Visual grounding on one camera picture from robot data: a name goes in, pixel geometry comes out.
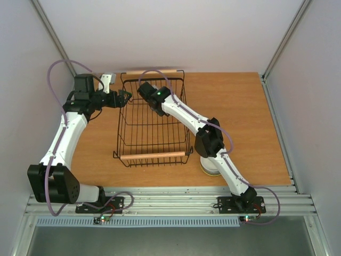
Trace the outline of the black wire dish rack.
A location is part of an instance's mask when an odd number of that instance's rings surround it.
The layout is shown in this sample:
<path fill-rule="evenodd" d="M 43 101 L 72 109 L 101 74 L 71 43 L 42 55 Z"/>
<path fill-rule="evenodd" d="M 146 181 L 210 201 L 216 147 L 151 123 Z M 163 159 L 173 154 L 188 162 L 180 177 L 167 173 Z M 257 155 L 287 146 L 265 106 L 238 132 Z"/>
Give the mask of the black wire dish rack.
<path fill-rule="evenodd" d="M 157 89 L 171 87 L 185 102 L 184 71 L 166 77 L 154 73 L 143 76 L 122 73 L 120 80 L 122 89 L 132 96 L 119 112 L 113 157 L 125 167 L 186 164 L 193 153 L 189 129 L 173 116 L 159 116 L 137 91 L 144 82 Z"/>

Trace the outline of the white ceramic bowl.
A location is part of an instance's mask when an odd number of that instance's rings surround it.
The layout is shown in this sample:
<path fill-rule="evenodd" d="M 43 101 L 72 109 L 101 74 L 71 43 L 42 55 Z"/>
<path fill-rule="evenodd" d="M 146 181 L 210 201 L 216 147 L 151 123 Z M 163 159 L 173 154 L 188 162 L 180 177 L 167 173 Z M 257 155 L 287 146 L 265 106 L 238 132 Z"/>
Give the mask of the white ceramic bowl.
<path fill-rule="evenodd" d="M 200 157 L 200 165 L 206 169 L 218 170 L 217 167 L 207 158 Z"/>

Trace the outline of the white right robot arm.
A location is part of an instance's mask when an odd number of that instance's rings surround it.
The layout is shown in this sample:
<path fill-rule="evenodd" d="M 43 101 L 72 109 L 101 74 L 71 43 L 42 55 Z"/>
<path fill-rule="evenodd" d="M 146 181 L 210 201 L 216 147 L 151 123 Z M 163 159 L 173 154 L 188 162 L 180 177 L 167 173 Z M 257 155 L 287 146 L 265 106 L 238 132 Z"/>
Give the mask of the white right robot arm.
<path fill-rule="evenodd" d="M 238 211 L 246 212 L 253 207 L 257 192 L 230 159 L 219 121 L 198 114 L 165 86 L 158 89 L 144 82 L 137 91 L 158 115 L 175 117 L 195 135 L 196 152 L 211 163 L 226 181 Z"/>

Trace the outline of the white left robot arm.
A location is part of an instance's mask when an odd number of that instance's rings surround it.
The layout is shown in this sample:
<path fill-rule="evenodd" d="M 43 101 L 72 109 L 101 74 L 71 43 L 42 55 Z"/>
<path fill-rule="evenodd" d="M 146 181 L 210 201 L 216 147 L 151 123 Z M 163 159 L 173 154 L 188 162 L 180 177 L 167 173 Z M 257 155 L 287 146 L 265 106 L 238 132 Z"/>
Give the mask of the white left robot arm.
<path fill-rule="evenodd" d="M 123 90 L 95 91 L 88 93 L 86 99 L 77 99 L 75 92 L 69 94 L 62 106 L 65 114 L 50 148 L 40 163 L 30 165 L 27 171 L 38 202 L 88 203 L 94 212 L 106 209 L 108 200 L 103 187 L 81 184 L 71 172 L 72 157 L 92 114 L 104 107 L 122 108 L 130 97 L 131 94 Z"/>

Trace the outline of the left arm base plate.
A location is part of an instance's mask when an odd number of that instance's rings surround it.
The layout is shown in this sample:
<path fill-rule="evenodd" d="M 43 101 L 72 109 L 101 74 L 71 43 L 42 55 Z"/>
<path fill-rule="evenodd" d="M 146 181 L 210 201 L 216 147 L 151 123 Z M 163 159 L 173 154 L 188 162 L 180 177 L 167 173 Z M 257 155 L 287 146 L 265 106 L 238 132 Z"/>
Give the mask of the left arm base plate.
<path fill-rule="evenodd" d="M 109 213 L 112 213 L 113 209 L 115 209 L 115 213 L 122 213 L 122 208 L 124 207 L 124 197 L 122 196 L 114 197 L 106 206 L 104 206 L 108 199 L 109 197 L 106 197 L 102 203 L 101 202 L 83 203 L 82 205 L 76 207 L 75 213 L 100 214 L 105 211 L 109 211 Z"/>

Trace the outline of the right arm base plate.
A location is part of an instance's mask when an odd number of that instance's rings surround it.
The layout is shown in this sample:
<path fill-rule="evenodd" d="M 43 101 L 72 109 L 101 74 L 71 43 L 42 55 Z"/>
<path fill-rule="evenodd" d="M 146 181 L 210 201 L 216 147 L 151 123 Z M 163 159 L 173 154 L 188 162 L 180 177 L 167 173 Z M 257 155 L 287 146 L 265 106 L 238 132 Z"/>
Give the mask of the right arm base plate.
<path fill-rule="evenodd" d="M 243 203 L 232 196 L 221 196 L 217 198 L 213 208 L 218 209 L 220 214 L 245 214 L 245 213 L 266 213 L 263 197 L 256 196 L 252 202 Z"/>

